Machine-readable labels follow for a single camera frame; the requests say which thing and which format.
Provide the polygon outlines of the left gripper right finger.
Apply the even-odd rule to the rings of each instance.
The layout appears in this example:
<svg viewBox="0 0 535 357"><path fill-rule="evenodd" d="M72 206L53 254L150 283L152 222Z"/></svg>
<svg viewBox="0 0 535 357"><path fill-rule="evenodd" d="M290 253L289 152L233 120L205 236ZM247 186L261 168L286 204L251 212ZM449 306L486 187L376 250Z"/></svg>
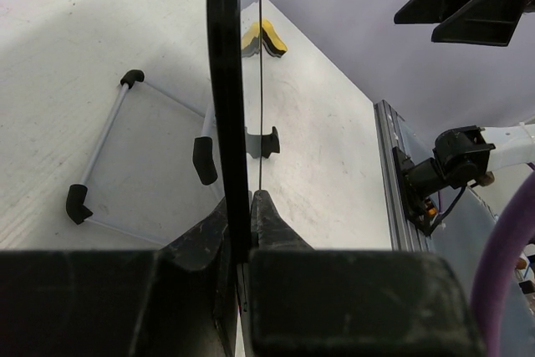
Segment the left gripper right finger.
<svg viewBox="0 0 535 357"><path fill-rule="evenodd" d="M256 356L483 356L450 266L428 252L316 250L252 199L248 337Z"/></svg>

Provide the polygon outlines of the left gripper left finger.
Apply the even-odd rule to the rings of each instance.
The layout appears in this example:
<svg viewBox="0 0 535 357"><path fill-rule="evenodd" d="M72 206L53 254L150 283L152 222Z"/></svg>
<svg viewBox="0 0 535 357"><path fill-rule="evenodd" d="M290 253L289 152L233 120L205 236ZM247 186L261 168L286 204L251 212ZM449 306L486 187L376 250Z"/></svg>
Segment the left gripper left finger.
<svg viewBox="0 0 535 357"><path fill-rule="evenodd" d="M1 255L4 356L229 356L227 207L160 250Z"/></svg>

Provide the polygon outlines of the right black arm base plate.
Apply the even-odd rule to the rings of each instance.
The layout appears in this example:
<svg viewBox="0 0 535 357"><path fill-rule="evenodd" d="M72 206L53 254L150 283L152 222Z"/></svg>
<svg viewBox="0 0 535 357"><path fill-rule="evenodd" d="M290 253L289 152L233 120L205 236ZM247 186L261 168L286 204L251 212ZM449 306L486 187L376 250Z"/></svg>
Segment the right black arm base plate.
<svg viewBox="0 0 535 357"><path fill-rule="evenodd" d="M414 166L412 159L399 146L392 149L392 155L405 219L429 237L433 232L433 221L439 215L439 208L429 196L419 196L406 178L406 173Z"/></svg>

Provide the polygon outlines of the yellow whiteboard eraser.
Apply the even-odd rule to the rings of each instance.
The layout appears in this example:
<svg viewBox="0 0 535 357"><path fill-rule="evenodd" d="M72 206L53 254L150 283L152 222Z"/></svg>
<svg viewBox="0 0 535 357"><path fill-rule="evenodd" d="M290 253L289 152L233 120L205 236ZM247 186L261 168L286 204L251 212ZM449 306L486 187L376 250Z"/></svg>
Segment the yellow whiteboard eraser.
<svg viewBox="0 0 535 357"><path fill-rule="evenodd" d="M281 58L288 51L287 45L278 36L273 24L266 18L263 18L261 22L253 23L242 35L241 41L244 58L259 54L262 48L275 58Z"/></svg>

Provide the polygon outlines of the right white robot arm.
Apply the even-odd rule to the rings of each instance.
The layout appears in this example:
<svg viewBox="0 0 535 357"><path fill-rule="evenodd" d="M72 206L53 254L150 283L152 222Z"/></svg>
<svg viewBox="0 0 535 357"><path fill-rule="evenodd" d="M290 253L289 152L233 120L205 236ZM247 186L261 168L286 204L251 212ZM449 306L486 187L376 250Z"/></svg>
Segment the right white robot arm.
<svg viewBox="0 0 535 357"><path fill-rule="evenodd" d="M432 24L434 43L506 47L532 0L409 0L394 15L401 24ZM456 189L478 180L490 168L495 145L475 126L450 129L436 138L433 156L408 171L422 196L446 186Z"/></svg>

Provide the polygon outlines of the small black-framed whiteboard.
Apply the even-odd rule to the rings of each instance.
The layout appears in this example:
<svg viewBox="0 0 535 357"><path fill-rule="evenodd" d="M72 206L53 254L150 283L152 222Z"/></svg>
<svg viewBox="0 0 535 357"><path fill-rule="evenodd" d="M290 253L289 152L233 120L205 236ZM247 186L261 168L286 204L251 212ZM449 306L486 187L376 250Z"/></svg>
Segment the small black-framed whiteboard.
<svg viewBox="0 0 535 357"><path fill-rule="evenodd" d="M243 353L250 335L252 196L262 183L262 0L206 0L211 86Z"/></svg>

